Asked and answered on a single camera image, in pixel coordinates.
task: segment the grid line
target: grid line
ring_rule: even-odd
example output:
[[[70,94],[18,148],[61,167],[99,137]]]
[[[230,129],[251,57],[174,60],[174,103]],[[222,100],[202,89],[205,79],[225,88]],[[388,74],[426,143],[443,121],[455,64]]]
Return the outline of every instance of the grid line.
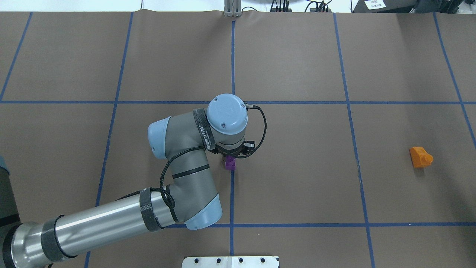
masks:
[[[458,84],[456,83],[455,75],[453,74],[453,69],[451,68],[451,64],[449,63],[448,55],[446,54],[445,45],[443,44],[443,38],[441,37],[440,26],[438,24],[438,19],[436,18],[436,12],[433,12],[433,19],[435,20],[436,31],[438,33],[438,38],[440,40],[441,50],[443,51],[443,56],[445,57],[446,64],[448,65],[449,74],[451,75],[451,80],[453,81],[453,85],[455,86],[456,94],[458,95],[459,103],[461,104],[461,110],[463,110],[463,114],[465,116],[466,124],[468,125],[469,134],[473,139],[473,145],[476,149],[476,138],[473,133],[473,128],[471,127],[471,123],[469,122],[468,115],[466,113],[465,104],[463,103],[463,98],[461,97],[461,93],[459,92]]]
[[[344,85],[344,93],[346,96],[347,102],[347,114],[349,117],[349,125],[350,125],[350,133],[352,135],[352,144],[354,146],[354,155],[357,164],[357,171],[358,171],[358,179],[360,183],[360,198],[362,199],[362,210],[364,212],[364,221],[366,224],[366,233],[367,233],[367,243],[368,243],[368,252],[370,255],[370,264],[372,268],[375,268],[375,260],[374,260],[374,250],[372,247],[372,237],[370,236],[370,227],[368,226],[368,214],[367,214],[367,205],[365,202],[365,192],[364,192],[364,183],[362,182],[362,173],[360,172],[360,162],[358,158],[358,150],[357,150],[357,142],[354,132],[354,122],[352,120],[352,111],[350,110],[350,100],[349,100],[349,92],[347,90],[347,81],[346,81],[346,73],[344,70],[344,59],[342,58],[342,50],[340,47],[340,39],[339,39],[339,29],[337,26],[337,17],[336,14],[332,14],[334,17],[334,27],[336,30],[336,40],[337,40],[337,51],[339,52],[339,61],[340,61],[340,71],[342,72],[342,83]]]
[[[215,223],[207,228],[230,228],[228,223]],[[346,227],[476,227],[476,222],[375,222],[375,223],[234,223],[235,228],[346,228]],[[174,224],[166,228],[187,228]]]
[[[249,104],[347,104],[346,101],[245,101]],[[209,104],[210,101],[0,101],[4,104]],[[461,105],[461,102],[349,101],[366,105]],[[476,102],[462,102],[475,105]]]
[[[128,27],[128,30],[127,30],[126,42],[125,42],[125,45],[124,45],[124,53],[122,55],[122,63],[121,63],[120,72],[119,72],[118,86],[117,86],[117,89],[116,89],[116,99],[114,100],[114,108],[112,109],[111,123],[109,125],[108,140],[106,142],[106,151],[104,153],[104,160],[102,162],[101,177],[99,179],[98,194],[96,196],[96,206],[99,206],[99,203],[100,203],[100,200],[101,200],[101,192],[102,192],[102,186],[103,186],[103,182],[104,182],[104,175],[106,173],[106,163],[108,161],[108,155],[109,155],[109,146],[111,144],[112,128],[114,126],[114,120],[116,118],[116,110],[117,110],[117,106],[118,106],[120,86],[121,86],[121,83],[122,83],[122,75],[124,73],[124,65],[126,64],[127,48],[128,48],[128,45],[129,45],[130,29],[132,28],[133,18],[134,18],[134,12],[131,12],[130,13],[130,18],[129,18],[129,27]],[[91,251],[88,251],[86,253],[86,258],[84,260],[84,268],[88,268],[90,256],[91,256]]]
[[[235,95],[235,22],[231,22],[231,93]],[[230,256],[235,255],[235,171],[230,171]]]
[[[23,29],[23,33],[21,34],[20,42],[18,43],[17,50],[15,51],[15,55],[13,56],[13,60],[11,60],[10,68],[8,69],[7,77],[5,78],[5,83],[3,84],[2,90],[0,92],[0,102],[3,99],[3,95],[5,94],[5,90],[7,89],[8,81],[10,80],[11,72],[13,71],[13,67],[15,66],[15,62],[17,61],[18,53],[20,52],[21,45],[23,44],[23,40],[25,39],[25,35],[28,31],[28,26],[30,25],[31,17],[33,16],[33,12],[30,12],[28,16],[27,23],[25,24],[25,28]]]

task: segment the orange block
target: orange block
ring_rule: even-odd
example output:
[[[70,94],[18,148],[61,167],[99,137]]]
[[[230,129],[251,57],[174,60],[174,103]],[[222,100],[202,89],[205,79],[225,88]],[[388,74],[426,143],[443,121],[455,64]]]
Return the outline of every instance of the orange block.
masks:
[[[411,147],[410,155],[412,157],[413,167],[426,167],[433,162],[433,157],[427,153],[423,147]]]

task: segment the black cable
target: black cable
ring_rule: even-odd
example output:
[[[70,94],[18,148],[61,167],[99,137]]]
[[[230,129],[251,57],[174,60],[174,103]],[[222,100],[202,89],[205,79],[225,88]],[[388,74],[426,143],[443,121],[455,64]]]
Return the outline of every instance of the black cable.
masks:
[[[263,141],[265,140],[265,136],[266,136],[266,130],[268,129],[268,124],[266,122],[265,113],[263,112],[263,110],[259,106],[256,106],[256,105],[253,105],[253,107],[251,109],[256,109],[256,110],[259,110],[261,112],[261,115],[263,116],[263,121],[264,121],[264,124],[265,124],[265,129],[263,130],[263,136],[261,137],[261,141],[259,142],[258,146],[256,146],[256,148],[253,151],[251,151],[251,153],[249,153],[247,155],[235,155],[234,153],[230,153],[229,150],[223,149],[222,147],[217,145],[217,149],[220,153],[222,153],[224,155],[230,155],[234,158],[239,158],[239,159],[247,158],[247,157],[250,157],[252,154],[254,154],[260,148],[260,146],[263,144]]]
[[[186,154],[186,153],[190,153],[192,151],[196,151],[196,150],[200,150],[200,149],[204,149],[205,147],[203,146],[197,146],[197,147],[193,147],[193,148],[190,148],[190,149],[187,149],[181,153],[178,153],[176,155],[174,155],[172,158],[170,158],[167,163],[165,164],[164,166],[164,169],[162,170],[162,174],[160,174],[160,181],[159,181],[159,188],[151,188],[150,190],[152,192],[160,192],[160,195],[162,196],[162,200],[164,201],[165,205],[167,205],[168,207],[170,208],[173,208],[175,207],[175,200],[174,198],[172,197],[172,195],[170,195],[170,192],[167,191],[166,189],[164,189],[164,178],[165,178],[165,173],[167,172],[167,169],[169,168],[170,164],[172,163],[172,161],[174,161],[175,159],[177,159],[178,157]],[[136,191],[134,193],[130,193],[126,196],[123,196],[117,200],[121,200],[121,199],[124,199],[124,198],[127,198],[127,197],[130,197],[130,196],[135,196],[137,194],[140,194],[140,191]]]
[[[316,3],[316,9],[317,9],[319,3],[316,2],[316,1],[310,1],[309,4],[307,4],[306,9],[304,10],[304,13],[307,11],[307,9],[309,8],[309,6],[310,6],[312,3]]]
[[[254,7],[244,7],[244,8],[241,9],[241,12],[243,12],[243,10],[244,10],[244,9],[247,9],[247,8],[251,8],[251,9],[256,10]]]
[[[271,2],[271,8],[269,9],[269,12],[272,12],[272,11],[273,11],[273,5],[274,5],[275,2],[276,2],[276,0],[273,0],[273,1]]]

